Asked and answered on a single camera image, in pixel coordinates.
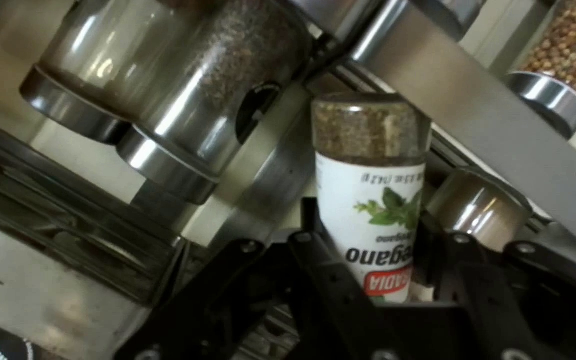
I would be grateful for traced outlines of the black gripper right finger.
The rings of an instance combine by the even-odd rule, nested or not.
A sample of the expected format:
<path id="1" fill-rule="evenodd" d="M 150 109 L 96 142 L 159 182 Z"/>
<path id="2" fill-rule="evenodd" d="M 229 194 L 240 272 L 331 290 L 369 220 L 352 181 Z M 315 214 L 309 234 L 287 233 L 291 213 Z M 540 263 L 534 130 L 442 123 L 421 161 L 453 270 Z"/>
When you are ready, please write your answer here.
<path id="1" fill-rule="evenodd" d="M 576 264 L 554 250 L 493 253 L 424 213 L 415 278 L 435 296 L 405 311 L 398 360 L 576 360 Z"/>

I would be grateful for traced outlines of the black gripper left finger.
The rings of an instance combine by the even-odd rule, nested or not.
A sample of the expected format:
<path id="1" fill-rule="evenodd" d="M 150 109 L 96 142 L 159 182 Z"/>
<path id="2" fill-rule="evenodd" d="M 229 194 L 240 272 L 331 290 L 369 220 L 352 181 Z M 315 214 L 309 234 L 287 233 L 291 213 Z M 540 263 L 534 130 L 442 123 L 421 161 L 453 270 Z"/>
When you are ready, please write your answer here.
<path id="1" fill-rule="evenodd" d="M 317 200 L 284 241 L 224 247 L 150 316 L 114 360 L 234 360 L 275 311 L 296 331 L 289 360 L 376 360 L 395 354 L 387 312 L 332 254 Z"/>

